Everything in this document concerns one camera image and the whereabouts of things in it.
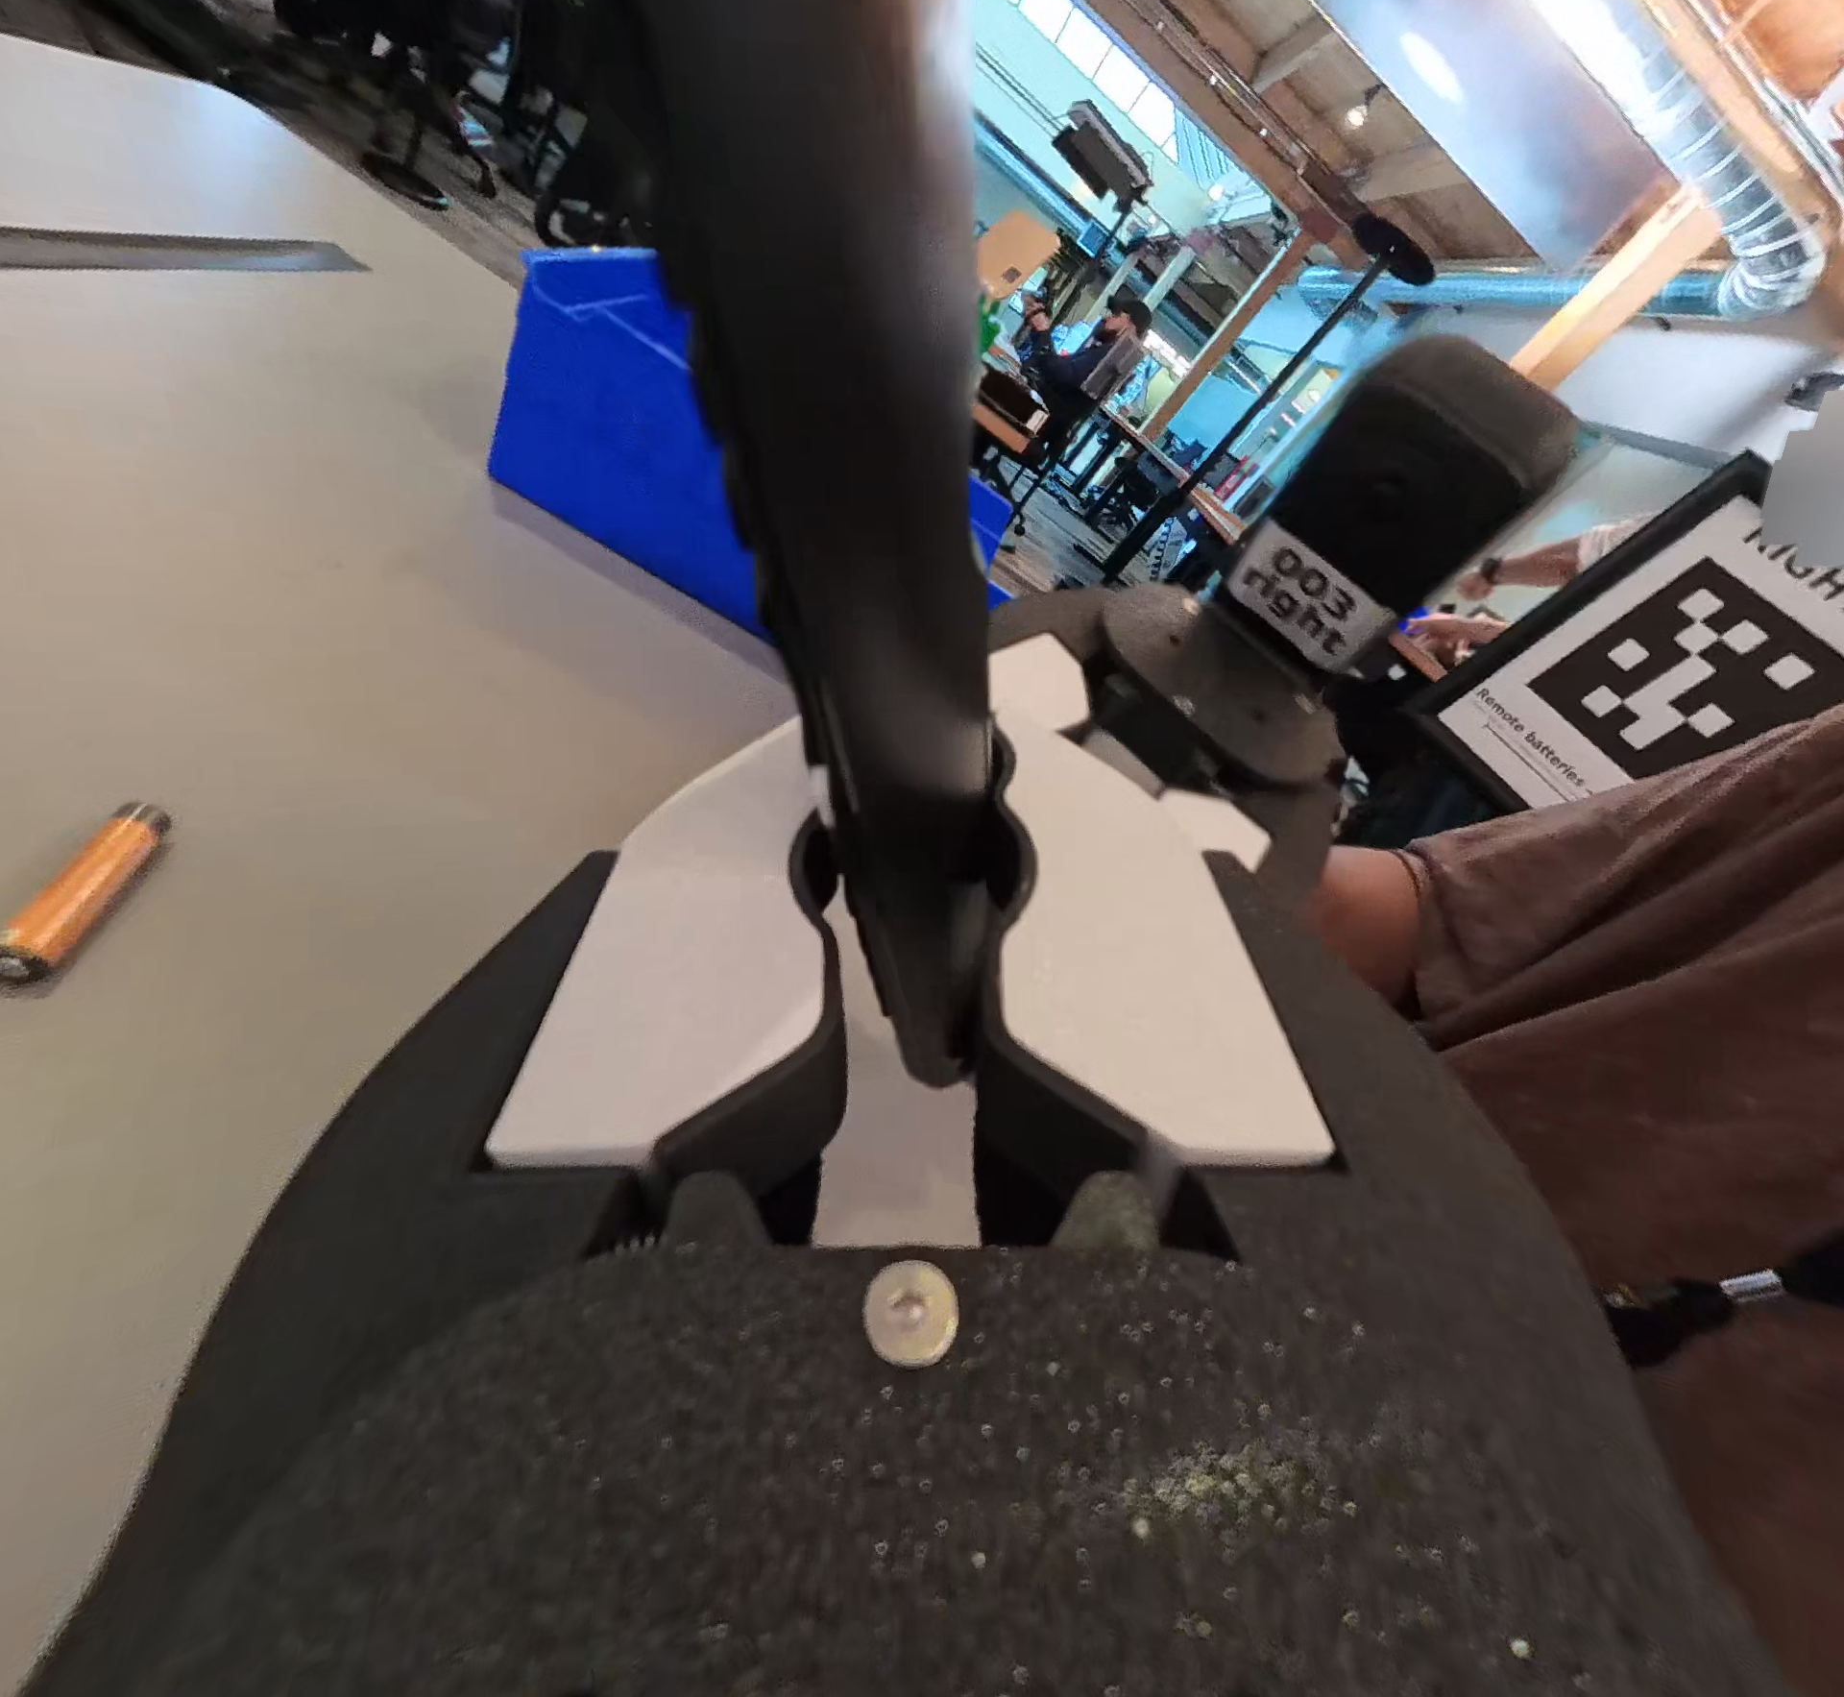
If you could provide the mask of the another person's forearm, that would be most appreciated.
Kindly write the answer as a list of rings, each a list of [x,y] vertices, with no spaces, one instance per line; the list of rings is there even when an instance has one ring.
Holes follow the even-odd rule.
[[[1458,596],[1483,602],[1505,586],[1560,588],[1642,531],[1652,512],[1601,522],[1571,539],[1554,541],[1513,555],[1482,557],[1456,582]]]

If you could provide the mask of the orange battery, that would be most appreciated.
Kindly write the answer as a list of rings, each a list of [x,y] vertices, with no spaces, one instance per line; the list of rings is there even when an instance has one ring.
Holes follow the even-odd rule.
[[[171,832],[167,809],[128,803],[109,815],[1,930],[3,987],[62,971],[142,879]]]

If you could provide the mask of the blue plastic bin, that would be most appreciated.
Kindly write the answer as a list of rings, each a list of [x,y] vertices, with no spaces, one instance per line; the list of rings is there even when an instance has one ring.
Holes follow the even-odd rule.
[[[971,258],[901,219],[774,252],[699,226],[684,250],[527,254],[488,475],[766,643],[772,582],[819,666],[934,657],[985,688],[1002,527],[967,510]]]

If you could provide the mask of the black remote control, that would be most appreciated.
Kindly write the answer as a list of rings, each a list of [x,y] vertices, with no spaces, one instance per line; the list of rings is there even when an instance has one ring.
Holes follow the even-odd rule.
[[[604,0],[656,254],[909,1075],[971,1067],[995,750],[965,0]]]

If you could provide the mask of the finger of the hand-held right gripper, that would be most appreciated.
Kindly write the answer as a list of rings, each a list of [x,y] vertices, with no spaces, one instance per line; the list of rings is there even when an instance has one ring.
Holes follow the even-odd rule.
[[[1216,793],[1165,788],[1157,803],[1200,852],[1229,856],[1243,870],[1259,870],[1264,864],[1272,838],[1233,801]]]
[[[987,694],[1002,731],[1026,723],[1059,737],[1090,725],[1081,660],[1059,639],[1020,639],[987,655]]]

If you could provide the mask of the black office chair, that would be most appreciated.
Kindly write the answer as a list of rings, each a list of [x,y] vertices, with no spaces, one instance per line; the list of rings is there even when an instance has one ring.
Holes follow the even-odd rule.
[[[652,185],[621,123],[600,0],[386,0],[383,99],[361,168],[439,211],[422,170],[426,136],[447,142],[473,187],[533,203],[551,250],[652,244]]]

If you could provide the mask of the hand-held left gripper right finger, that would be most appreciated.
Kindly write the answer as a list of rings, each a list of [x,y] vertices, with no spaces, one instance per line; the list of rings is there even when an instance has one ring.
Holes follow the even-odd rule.
[[[1124,1173],[1167,1239],[1227,1239],[1229,1179],[1335,1177],[1335,1132],[1219,877],[1120,744],[1002,731],[1000,848],[1014,887],[977,1044],[981,1239],[1047,1239]]]

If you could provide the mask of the white sign with black marker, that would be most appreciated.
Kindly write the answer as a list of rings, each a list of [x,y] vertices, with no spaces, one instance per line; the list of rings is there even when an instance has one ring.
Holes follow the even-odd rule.
[[[1446,670],[1419,735],[1501,809],[1548,809],[1841,701],[1841,576],[1763,539],[1740,453]]]

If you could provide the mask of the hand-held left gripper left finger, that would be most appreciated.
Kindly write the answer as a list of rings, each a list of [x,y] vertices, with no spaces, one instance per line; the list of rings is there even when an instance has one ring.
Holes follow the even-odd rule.
[[[809,1243],[846,1106],[830,883],[795,721],[660,801],[615,852],[484,1161],[621,1171],[656,1214],[721,1173],[770,1239]]]

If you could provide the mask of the silver ventilation duct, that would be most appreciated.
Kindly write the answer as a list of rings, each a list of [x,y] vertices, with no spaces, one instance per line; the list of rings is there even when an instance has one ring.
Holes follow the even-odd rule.
[[[1697,0],[1526,0],[1673,178],[1710,209],[1730,254],[1716,318],[1789,314],[1820,287],[1839,189],[1767,111]]]

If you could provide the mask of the grey desk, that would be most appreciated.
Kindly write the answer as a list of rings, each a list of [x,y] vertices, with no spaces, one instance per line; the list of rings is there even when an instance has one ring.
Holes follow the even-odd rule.
[[[25,1681],[291,1171],[574,862],[793,698],[486,475],[516,289],[236,95],[3,37],[3,230],[353,265],[3,267],[3,911],[142,883],[3,997],[1,1656]]]

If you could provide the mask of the person in brown shirt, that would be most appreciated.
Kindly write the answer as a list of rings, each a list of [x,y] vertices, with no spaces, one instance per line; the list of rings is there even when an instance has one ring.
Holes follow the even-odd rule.
[[[1839,1233],[1839,709],[1397,860],[1423,1036],[1593,1286],[1718,1280]],[[1839,1308],[1742,1310],[1638,1390],[1787,1683],[1839,1693]]]

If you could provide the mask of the person's right forearm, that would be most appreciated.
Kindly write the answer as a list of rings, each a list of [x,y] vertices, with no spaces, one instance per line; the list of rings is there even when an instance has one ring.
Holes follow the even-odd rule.
[[[1335,844],[1296,917],[1370,993],[1403,1014],[1413,1010],[1421,942],[1413,860],[1395,850]]]

